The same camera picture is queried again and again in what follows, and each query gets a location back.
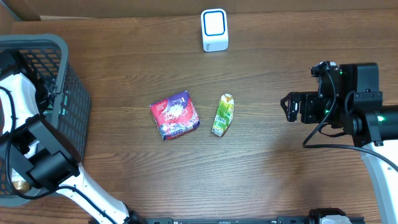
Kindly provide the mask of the green yellow juice carton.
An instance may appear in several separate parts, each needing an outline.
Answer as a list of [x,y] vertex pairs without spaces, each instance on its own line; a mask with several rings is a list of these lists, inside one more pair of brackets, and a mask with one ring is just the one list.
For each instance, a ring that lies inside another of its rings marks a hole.
[[211,133],[222,137],[232,123],[233,116],[234,99],[232,95],[226,93],[220,98]]

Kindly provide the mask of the red purple pad package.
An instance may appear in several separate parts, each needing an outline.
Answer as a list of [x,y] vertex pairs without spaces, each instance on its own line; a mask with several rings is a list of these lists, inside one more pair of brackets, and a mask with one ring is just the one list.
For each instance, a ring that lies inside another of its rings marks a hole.
[[179,137],[200,125],[200,119],[188,91],[153,103],[150,105],[150,110],[163,140]]

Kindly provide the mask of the white tube gold cap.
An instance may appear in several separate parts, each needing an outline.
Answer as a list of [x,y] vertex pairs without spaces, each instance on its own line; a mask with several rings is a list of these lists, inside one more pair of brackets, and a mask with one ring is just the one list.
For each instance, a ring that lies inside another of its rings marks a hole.
[[16,190],[24,193],[30,190],[30,184],[15,170],[12,170],[11,181]]

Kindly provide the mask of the teal wipes packet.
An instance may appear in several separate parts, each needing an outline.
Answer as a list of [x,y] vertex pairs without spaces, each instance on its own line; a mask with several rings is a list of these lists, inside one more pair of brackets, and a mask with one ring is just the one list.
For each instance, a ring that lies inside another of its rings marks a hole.
[[63,93],[62,94],[62,102],[61,102],[61,110],[60,110],[61,115],[66,115],[68,113],[68,111],[66,109],[67,101],[68,101],[68,96],[65,93]]

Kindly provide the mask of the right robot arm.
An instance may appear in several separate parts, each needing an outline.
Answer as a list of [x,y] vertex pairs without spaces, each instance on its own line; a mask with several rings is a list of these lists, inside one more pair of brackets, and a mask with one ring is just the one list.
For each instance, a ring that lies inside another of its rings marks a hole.
[[[384,106],[379,67],[374,62],[337,65],[324,61],[311,67],[317,91],[287,94],[280,101],[287,121],[316,124],[303,141],[307,149],[338,148],[360,152],[383,223],[397,223],[397,106]],[[309,144],[325,126],[349,135],[353,145]]]

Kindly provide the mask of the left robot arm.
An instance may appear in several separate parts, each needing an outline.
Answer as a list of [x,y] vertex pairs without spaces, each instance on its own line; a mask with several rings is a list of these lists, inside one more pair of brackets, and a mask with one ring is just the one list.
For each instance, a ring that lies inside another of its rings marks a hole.
[[50,93],[17,50],[1,52],[1,157],[12,193],[38,200],[53,193],[74,201],[94,223],[145,223],[87,173],[74,145],[46,119]]

